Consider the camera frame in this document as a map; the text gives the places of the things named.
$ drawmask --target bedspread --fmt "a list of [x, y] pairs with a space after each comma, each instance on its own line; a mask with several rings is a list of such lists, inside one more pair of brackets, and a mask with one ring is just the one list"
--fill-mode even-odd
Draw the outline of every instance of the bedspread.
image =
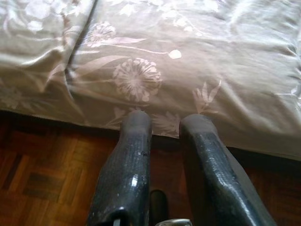
[[226, 145], [301, 160], [298, 0], [0, 1], [0, 107], [153, 133], [210, 116]]

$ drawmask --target wooden floor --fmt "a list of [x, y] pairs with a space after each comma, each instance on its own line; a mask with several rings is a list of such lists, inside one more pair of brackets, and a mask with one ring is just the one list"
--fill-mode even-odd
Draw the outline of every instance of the wooden floor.
[[[0, 119], [0, 226], [84, 226], [99, 171], [117, 140]], [[151, 188], [170, 218], [191, 218], [179, 151], [151, 151]], [[301, 178], [246, 169], [280, 226], [301, 226]]]

